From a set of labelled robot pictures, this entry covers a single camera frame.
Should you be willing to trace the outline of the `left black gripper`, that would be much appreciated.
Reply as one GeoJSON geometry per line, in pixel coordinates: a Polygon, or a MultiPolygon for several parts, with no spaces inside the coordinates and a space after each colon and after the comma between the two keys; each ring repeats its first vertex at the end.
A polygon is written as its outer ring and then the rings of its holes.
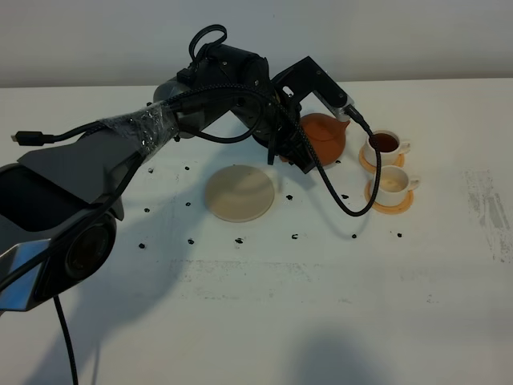
{"type": "Polygon", "coordinates": [[[318,169],[318,156],[308,150],[300,133],[301,108],[291,111],[286,104],[288,96],[281,91],[274,97],[262,91],[253,92],[252,96],[260,108],[260,122],[253,138],[267,148],[267,163],[273,164],[278,156],[294,163],[304,174],[318,169]]]}

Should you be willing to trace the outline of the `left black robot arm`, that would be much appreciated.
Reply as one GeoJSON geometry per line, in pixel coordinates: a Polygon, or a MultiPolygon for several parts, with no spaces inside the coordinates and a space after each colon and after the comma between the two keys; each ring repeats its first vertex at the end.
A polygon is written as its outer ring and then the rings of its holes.
{"type": "Polygon", "coordinates": [[[320,76],[311,58],[278,75],[265,58],[206,44],[146,107],[58,136],[18,132],[30,147],[1,169],[1,308],[28,311],[94,274],[115,244],[121,196],[165,144],[232,113],[269,156],[313,161],[297,134],[300,102],[320,76]]]}

